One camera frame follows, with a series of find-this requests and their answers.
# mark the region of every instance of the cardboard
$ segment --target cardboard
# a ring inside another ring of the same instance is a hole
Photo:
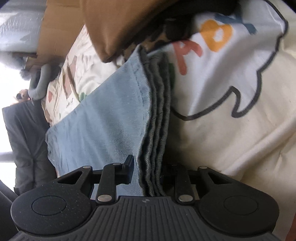
[[[37,58],[29,58],[26,69],[64,60],[83,27],[79,0],[47,0],[41,24]]]

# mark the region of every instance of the person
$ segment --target person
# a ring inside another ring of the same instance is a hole
[[[19,102],[28,100],[40,100],[46,96],[49,82],[53,81],[60,73],[59,66],[45,64],[32,75],[29,89],[21,90],[16,98]]]

